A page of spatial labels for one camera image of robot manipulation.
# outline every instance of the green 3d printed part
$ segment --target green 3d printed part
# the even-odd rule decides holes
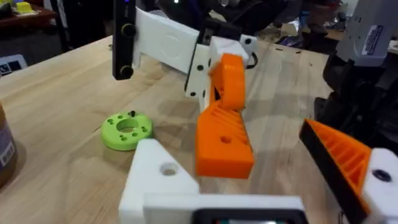
[[[151,137],[152,121],[135,111],[114,114],[102,124],[103,142],[111,149],[134,150],[141,139]]]

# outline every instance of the orange 3d printed part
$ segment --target orange 3d printed part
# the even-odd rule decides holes
[[[300,132],[303,141],[343,211],[365,216],[369,207],[362,188],[371,149],[351,136],[310,119]]]
[[[240,114],[245,93],[242,58],[224,54],[209,75],[209,106],[197,121],[196,172],[213,177],[248,178],[254,157]]]

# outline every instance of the orange ribbed part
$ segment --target orange ribbed part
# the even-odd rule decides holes
[[[197,121],[197,174],[248,178],[254,156],[240,114],[245,92],[242,58],[223,55],[210,76],[210,105]],[[214,89],[220,94],[220,100],[215,100]]]
[[[371,157],[371,148],[317,121],[306,119],[305,122],[321,140],[330,157],[360,199],[362,206],[369,210],[367,203],[362,199],[362,187]]]

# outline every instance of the orange bracket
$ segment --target orange bracket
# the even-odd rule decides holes
[[[197,121],[196,172],[247,179],[254,156],[240,114],[245,93],[243,60],[240,56],[224,54],[209,75],[210,104]]]

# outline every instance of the floor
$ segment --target floor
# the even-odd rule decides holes
[[[10,30],[0,35],[0,57],[21,54],[28,66],[62,54],[52,30]]]

